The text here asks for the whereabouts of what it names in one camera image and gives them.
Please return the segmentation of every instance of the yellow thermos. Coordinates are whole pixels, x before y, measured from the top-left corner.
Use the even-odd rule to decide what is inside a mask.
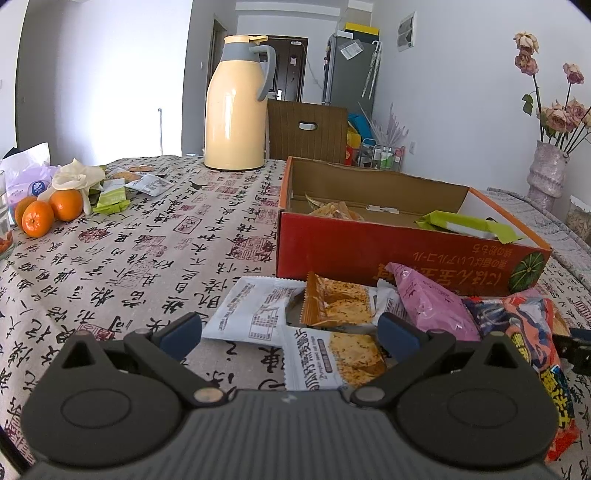
[[[275,77],[275,50],[268,37],[226,37],[222,59],[207,90],[205,165],[215,170],[253,170],[265,163],[267,93]],[[259,53],[266,53],[264,72]]]

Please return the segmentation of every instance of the pink snack bag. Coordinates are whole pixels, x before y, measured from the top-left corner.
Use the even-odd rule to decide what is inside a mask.
[[[419,330],[441,329],[458,340],[480,341],[478,328],[462,299],[416,270],[398,263],[386,269],[394,275],[410,322]]]

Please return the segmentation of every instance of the thermos handle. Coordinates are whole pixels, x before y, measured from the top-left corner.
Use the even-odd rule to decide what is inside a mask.
[[[267,68],[267,76],[265,77],[265,83],[263,84],[261,90],[259,90],[257,96],[257,101],[262,102],[265,98],[267,98],[267,94],[273,86],[273,79],[275,78],[275,68],[277,66],[277,60],[275,58],[275,49],[269,45],[260,45],[256,47],[251,47],[250,50],[253,53],[267,54],[269,68]]]

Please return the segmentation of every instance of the doorway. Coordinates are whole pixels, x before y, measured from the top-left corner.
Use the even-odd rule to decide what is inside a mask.
[[[265,42],[277,53],[277,69],[268,98],[301,102],[306,73],[306,55],[308,39],[298,37],[269,37]],[[261,54],[261,61],[267,61],[267,55]]]
[[[209,46],[209,62],[207,63],[207,88],[212,81],[214,72],[222,59],[224,39],[228,32],[217,20],[213,20],[212,42]]]

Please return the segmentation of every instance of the green snack packet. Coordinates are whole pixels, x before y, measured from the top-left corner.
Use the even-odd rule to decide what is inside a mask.
[[[93,212],[106,215],[119,213],[131,203],[125,197],[125,179],[105,180],[103,188],[96,207],[92,209]]]
[[[494,220],[483,220],[481,218],[460,215],[459,213],[441,212],[436,210],[423,216],[415,223],[428,230],[448,230],[450,232],[462,233],[464,235],[478,238],[498,238],[502,244],[510,244],[525,238],[515,233],[510,225],[495,222]]]

